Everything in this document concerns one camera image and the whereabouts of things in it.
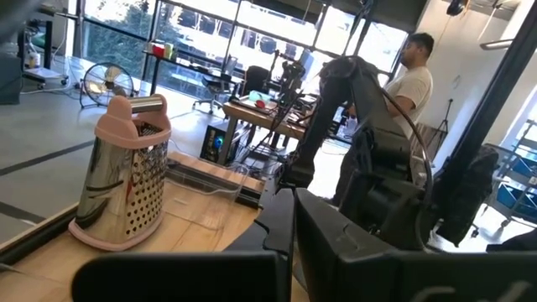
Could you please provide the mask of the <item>black computer tower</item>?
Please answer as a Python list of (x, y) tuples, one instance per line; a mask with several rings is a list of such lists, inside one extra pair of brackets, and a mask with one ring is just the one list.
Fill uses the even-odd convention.
[(222, 148), (227, 134), (228, 122), (212, 122), (206, 127), (205, 137), (201, 146), (200, 157), (202, 159), (218, 163), (223, 157)]

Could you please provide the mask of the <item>grey office chair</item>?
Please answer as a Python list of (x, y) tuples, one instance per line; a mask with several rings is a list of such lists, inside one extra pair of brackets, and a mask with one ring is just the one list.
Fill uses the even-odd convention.
[(209, 105), (209, 114), (214, 112), (215, 107), (218, 109), (223, 108), (220, 96), (234, 96), (242, 84), (242, 79), (232, 75), (237, 62), (237, 57), (229, 55), (223, 70), (210, 69), (203, 75), (202, 84), (210, 92), (211, 97), (194, 101), (192, 104), (193, 109), (197, 105), (204, 103)]

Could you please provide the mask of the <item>ceiling lamp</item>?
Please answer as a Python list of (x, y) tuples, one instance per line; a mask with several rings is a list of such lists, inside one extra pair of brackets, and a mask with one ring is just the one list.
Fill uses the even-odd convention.
[(496, 41), (482, 43), (480, 44), (480, 48), (483, 50), (508, 49), (513, 41), (513, 39), (500, 39)]

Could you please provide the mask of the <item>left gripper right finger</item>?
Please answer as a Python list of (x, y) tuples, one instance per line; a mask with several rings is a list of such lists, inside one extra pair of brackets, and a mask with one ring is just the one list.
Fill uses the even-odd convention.
[(295, 199), (310, 302), (537, 302), (537, 253), (402, 251), (306, 189)]

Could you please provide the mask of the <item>metal cart blue bins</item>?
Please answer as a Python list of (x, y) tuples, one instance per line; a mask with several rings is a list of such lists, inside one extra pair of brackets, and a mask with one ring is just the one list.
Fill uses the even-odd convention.
[(492, 207), (505, 217), (502, 228), (521, 220), (537, 226), (537, 122), (528, 120), (522, 136), (511, 148), (487, 143), (498, 153), (493, 172), (493, 192), (483, 211)]

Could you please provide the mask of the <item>black tripod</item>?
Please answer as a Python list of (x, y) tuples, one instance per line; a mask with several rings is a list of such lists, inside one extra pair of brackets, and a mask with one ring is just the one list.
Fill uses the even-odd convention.
[(446, 109), (446, 114), (441, 121), (440, 125), (435, 130), (434, 138), (438, 138), (438, 147), (440, 147), (442, 143), (442, 139), (449, 133), (449, 113), (451, 111), (451, 105), (453, 103), (453, 99), (450, 98), (448, 100), (448, 106)]

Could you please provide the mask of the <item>black equipment cart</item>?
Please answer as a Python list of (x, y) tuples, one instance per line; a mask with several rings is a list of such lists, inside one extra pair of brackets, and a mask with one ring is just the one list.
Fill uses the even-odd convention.
[(48, 82), (58, 82), (66, 87), (70, 77), (51, 69), (53, 22), (30, 19), (17, 36), (18, 53), (24, 79), (37, 83), (37, 90), (44, 91)]

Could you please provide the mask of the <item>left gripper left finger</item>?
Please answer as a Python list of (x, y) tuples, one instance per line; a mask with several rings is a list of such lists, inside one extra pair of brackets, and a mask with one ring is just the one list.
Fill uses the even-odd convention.
[(73, 302), (290, 302), (295, 197), (282, 189), (221, 252), (112, 253), (84, 264)]

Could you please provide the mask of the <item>clear plastic bin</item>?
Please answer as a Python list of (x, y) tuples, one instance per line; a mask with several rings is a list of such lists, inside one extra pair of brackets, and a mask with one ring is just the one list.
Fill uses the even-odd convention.
[(263, 184), (248, 167), (221, 167), (206, 162), (192, 166), (172, 161), (164, 174), (167, 214), (216, 231), (224, 227), (235, 205), (259, 208)]

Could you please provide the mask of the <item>black table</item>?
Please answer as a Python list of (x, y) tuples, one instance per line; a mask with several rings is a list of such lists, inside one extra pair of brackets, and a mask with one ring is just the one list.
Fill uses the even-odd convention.
[(189, 62), (188, 60), (172, 60), (172, 59), (166, 59), (161, 56), (157, 56), (152, 52), (149, 52), (147, 50), (144, 50), (143, 53), (146, 56), (153, 57), (155, 59), (154, 62), (154, 68), (153, 68), (153, 76), (151, 78), (151, 88), (150, 93), (154, 94), (156, 92), (156, 88), (158, 86), (158, 78), (159, 78), (159, 67), (162, 62), (170, 63), (175, 66), (179, 66), (181, 68), (185, 68), (187, 70), (194, 71), (196, 73), (202, 74), (206, 77), (226, 82), (230, 85), (233, 85), (233, 92), (236, 93), (238, 90), (238, 87), (244, 82), (244, 79), (236, 77), (236, 76), (227, 76), (224, 75), (219, 70), (209, 70), (201, 65), (197, 65), (194, 63)]

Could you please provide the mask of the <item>black floor fan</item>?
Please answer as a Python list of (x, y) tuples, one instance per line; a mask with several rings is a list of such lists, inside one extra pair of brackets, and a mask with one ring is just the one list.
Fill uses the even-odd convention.
[(134, 97), (139, 94), (131, 75), (112, 62), (92, 65), (83, 75), (80, 89), (81, 109), (107, 107), (115, 96)]

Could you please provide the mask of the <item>black office chair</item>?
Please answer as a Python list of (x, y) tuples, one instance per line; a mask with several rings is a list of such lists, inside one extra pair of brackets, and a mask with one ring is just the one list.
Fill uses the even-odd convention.
[(498, 159), (499, 154), (493, 147), (483, 145), (444, 203), (442, 223), (436, 233), (456, 247), (467, 235), (477, 210), (492, 193)]
[(251, 91), (268, 94), (269, 85), (266, 81), (270, 81), (271, 76), (271, 72), (263, 67), (256, 65), (249, 66), (244, 75), (241, 96), (246, 96)]

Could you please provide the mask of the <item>pink steel box grater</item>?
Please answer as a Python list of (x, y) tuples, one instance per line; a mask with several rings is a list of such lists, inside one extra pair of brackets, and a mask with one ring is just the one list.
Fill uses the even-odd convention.
[(150, 237), (163, 220), (171, 125), (164, 96), (115, 96), (95, 126), (86, 178), (68, 230), (111, 252)]

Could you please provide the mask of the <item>black upright beam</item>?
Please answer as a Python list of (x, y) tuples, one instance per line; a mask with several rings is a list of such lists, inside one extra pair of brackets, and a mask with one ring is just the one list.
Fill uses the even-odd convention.
[(458, 140), (450, 159), (440, 171), (431, 200), (444, 200), (461, 183), (463, 173), (477, 155), (493, 122), (537, 50), (537, 2), (530, 7), (518, 33), (502, 58), (477, 109)]

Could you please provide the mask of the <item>wooden desk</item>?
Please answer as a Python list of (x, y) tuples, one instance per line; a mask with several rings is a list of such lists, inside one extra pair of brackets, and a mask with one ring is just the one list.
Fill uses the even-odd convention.
[[(253, 109), (241, 107), (237, 103), (226, 102), (223, 104), (222, 110), (229, 117), (226, 136), (223, 140), (222, 154), (218, 159), (219, 165), (225, 165), (226, 158), (229, 153), (229, 149), (232, 145), (234, 133), (236, 131), (237, 122), (243, 120), (249, 122), (254, 126), (261, 128), (270, 128), (272, 124), (272, 118), (268, 115), (263, 115), (260, 112), (255, 112)], [(289, 136), (291, 138), (300, 139), (304, 136), (306, 129), (304, 127), (295, 125), (290, 122), (282, 122), (275, 129), (274, 132), (282, 135)]]

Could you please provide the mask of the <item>person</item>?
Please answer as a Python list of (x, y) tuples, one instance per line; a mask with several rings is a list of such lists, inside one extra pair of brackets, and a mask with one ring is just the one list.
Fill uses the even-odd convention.
[(401, 52), (405, 73), (384, 87), (413, 123), (419, 120), (432, 94), (433, 78), (427, 62), (434, 44), (434, 38), (427, 33), (411, 34)]

